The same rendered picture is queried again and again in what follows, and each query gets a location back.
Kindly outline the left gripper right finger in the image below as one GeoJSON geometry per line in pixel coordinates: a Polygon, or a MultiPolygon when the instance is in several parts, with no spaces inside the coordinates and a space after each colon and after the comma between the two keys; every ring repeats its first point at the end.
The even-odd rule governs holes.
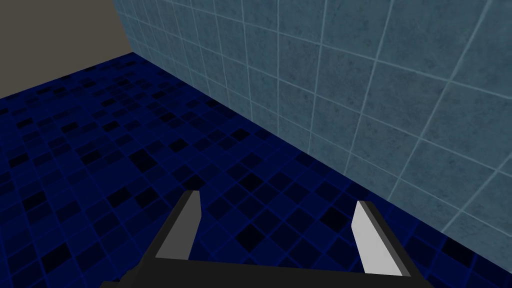
{"type": "Polygon", "coordinates": [[[400,243],[370,201],[359,200],[356,203],[351,232],[364,273],[402,277],[412,275],[407,260],[400,252],[400,243]]]}

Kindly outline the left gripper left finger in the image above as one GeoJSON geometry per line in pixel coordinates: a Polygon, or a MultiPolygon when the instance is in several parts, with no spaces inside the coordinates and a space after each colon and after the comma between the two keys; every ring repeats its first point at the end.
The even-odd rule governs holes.
{"type": "Polygon", "coordinates": [[[187,190],[151,242],[144,254],[144,260],[188,260],[200,221],[200,192],[187,190]]]}

